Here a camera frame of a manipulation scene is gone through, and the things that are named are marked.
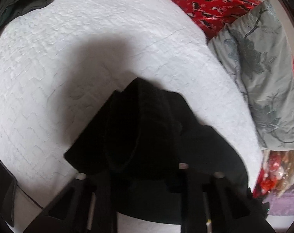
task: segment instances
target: bed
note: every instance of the bed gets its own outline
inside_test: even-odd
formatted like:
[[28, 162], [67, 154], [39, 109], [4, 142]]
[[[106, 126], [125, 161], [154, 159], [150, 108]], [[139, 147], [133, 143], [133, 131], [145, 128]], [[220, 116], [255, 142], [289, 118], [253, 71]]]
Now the bed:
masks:
[[[55, 0], [13, 20], [0, 37], [0, 159], [18, 180], [22, 232], [76, 174], [63, 158], [113, 90], [140, 76], [181, 93], [198, 119], [238, 152], [254, 188], [261, 167], [250, 111], [206, 45], [170, 0]], [[120, 232], [179, 226], [119, 216]]]

